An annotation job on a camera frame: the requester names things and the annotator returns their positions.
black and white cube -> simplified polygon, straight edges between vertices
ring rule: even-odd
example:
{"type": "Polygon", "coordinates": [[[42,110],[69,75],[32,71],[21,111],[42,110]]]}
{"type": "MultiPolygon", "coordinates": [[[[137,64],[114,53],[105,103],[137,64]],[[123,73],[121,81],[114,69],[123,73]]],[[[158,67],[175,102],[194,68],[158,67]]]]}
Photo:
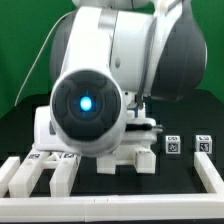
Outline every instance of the black and white cube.
{"type": "Polygon", "coordinates": [[[181,153],[180,136],[166,136],[166,153],[167,154],[181,153]]]}
{"type": "Polygon", "coordinates": [[[195,148],[197,152],[212,154],[212,137],[210,135],[196,135],[195,148]]]}

blue light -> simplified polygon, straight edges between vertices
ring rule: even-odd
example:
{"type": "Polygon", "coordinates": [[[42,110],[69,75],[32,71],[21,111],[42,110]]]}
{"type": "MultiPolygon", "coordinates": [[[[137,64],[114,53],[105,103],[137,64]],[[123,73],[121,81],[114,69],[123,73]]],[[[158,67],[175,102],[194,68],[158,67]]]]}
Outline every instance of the blue light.
{"type": "Polygon", "coordinates": [[[92,108],[92,101],[88,96],[85,96],[80,101],[82,110],[89,111],[92,108]]]}

green background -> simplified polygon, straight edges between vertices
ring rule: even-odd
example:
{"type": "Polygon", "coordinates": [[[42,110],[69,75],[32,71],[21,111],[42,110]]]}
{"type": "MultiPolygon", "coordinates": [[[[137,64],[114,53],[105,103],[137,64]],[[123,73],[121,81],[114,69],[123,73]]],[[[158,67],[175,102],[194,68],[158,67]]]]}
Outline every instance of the green background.
{"type": "MultiPolygon", "coordinates": [[[[208,46],[208,66],[200,89],[224,103],[224,0],[192,0],[192,8],[208,46]]],[[[16,95],[40,47],[55,22],[74,10],[71,0],[0,0],[0,117],[14,105],[16,95]]],[[[141,12],[152,12],[149,4],[141,12]]],[[[52,39],[20,98],[48,93],[52,39]]]]}

white rack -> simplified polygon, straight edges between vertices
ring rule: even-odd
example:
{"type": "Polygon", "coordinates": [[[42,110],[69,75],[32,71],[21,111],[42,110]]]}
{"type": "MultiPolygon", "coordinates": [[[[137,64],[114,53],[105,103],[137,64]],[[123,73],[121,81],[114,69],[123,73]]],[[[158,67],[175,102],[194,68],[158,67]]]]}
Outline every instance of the white rack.
{"type": "Polygon", "coordinates": [[[204,152],[195,168],[206,194],[69,197],[80,157],[31,150],[19,166],[11,157],[0,169],[0,222],[122,221],[224,218],[224,182],[204,152]],[[51,197],[29,198],[43,169],[55,169],[51,197]]]}

black table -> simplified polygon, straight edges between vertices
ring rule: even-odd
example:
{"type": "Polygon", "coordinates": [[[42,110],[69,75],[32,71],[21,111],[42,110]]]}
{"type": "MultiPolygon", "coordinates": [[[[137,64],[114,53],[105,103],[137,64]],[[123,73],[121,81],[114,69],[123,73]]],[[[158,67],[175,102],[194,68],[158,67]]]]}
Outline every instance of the black table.
{"type": "MultiPolygon", "coordinates": [[[[21,160],[26,157],[33,144],[35,110],[47,105],[49,97],[49,94],[30,96],[0,119],[0,165],[9,156],[20,156],[21,160]]],[[[220,175],[224,176],[224,105],[220,101],[207,91],[195,90],[178,103],[153,101],[149,98],[145,102],[147,116],[156,119],[166,128],[158,136],[158,142],[152,146],[157,155],[156,174],[137,174],[133,166],[118,166],[115,176],[97,174],[96,160],[82,158],[72,196],[205,193],[193,165],[195,135],[198,134],[212,136],[213,154],[209,157],[220,175]],[[165,153],[165,135],[181,136],[181,155],[165,153]]],[[[49,182],[52,175],[52,170],[42,173],[31,197],[50,196],[49,182]]],[[[201,220],[197,223],[211,221],[201,220]]],[[[224,220],[213,220],[213,223],[224,223],[224,220]]]]}

